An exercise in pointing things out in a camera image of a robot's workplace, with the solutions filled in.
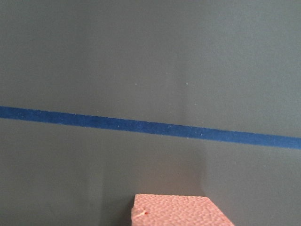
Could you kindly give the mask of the orange foam block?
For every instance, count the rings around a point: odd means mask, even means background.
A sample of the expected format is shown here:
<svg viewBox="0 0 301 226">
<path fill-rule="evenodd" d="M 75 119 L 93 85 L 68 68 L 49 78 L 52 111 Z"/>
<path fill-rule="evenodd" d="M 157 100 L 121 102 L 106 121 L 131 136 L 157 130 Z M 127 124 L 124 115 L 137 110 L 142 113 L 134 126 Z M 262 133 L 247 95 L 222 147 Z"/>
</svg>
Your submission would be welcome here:
<svg viewBox="0 0 301 226">
<path fill-rule="evenodd" d="M 131 211 L 133 226 L 232 226 L 207 197 L 136 194 Z"/>
</svg>

